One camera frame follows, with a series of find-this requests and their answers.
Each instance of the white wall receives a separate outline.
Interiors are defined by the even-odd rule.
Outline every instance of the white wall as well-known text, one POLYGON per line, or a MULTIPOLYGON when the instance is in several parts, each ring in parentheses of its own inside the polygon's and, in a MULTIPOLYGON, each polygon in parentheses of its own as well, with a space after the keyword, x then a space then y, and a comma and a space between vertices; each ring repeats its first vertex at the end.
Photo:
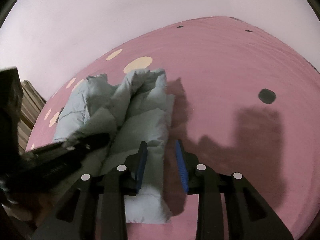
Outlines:
POLYGON ((320 22, 306 0, 18 0, 0 29, 0 68, 17 66, 48 99, 123 42, 218 15, 262 28, 320 70, 320 22))

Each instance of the white circular marker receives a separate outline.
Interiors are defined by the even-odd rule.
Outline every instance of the white circular marker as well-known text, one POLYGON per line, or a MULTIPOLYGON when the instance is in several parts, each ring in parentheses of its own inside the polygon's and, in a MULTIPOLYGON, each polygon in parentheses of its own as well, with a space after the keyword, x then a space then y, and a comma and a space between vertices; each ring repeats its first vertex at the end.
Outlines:
POLYGON ((118 171, 125 171, 127 169, 127 166, 125 166, 125 165, 119 165, 118 167, 117 167, 117 170, 118 171))
POLYGON ((86 181, 86 180, 90 179, 90 174, 83 174, 83 175, 81 176, 81 179, 82 179, 83 181, 86 181))
POLYGON ((197 165, 197 170, 199 171, 204 171, 207 167, 204 164, 198 164, 197 165))
POLYGON ((235 179, 242 179, 242 174, 241 173, 239 173, 239 172, 235 172, 234 174, 233 174, 233 177, 235 178, 235 179))

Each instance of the mattress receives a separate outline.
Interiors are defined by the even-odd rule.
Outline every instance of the mattress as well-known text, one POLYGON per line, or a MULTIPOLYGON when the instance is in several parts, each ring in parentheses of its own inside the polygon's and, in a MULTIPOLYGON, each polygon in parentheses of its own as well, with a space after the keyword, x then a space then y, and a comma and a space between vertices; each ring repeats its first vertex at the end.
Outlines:
POLYGON ((120 83, 135 68, 165 69, 176 95, 165 153, 165 225, 130 224, 129 239, 194 239, 197 196, 186 197, 174 141, 223 174, 241 172, 298 239, 318 212, 320 75, 295 50, 231 17, 173 24, 95 60, 46 103, 27 150, 48 144, 71 91, 88 75, 120 83))

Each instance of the pink polka dot fabric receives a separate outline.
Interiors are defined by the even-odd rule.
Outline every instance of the pink polka dot fabric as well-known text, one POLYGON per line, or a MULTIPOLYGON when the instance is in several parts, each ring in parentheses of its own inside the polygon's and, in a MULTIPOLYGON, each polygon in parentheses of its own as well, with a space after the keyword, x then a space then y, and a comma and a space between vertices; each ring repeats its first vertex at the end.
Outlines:
POLYGON ((215 171, 242 173, 297 239, 319 210, 320 75, 292 48, 240 20, 188 20, 106 53, 47 102, 27 149, 52 141, 56 127, 52 118, 79 81, 107 73, 109 82, 117 84, 125 67, 142 57, 152 59, 138 60, 142 67, 166 70, 168 93, 176 95, 165 154, 164 197, 177 216, 166 225, 132 224, 129 239, 195 239, 197 198, 183 194, 174 157, 177 138, 215 171), (259 99, 262 89, 275 93, 273 103, 259 99))

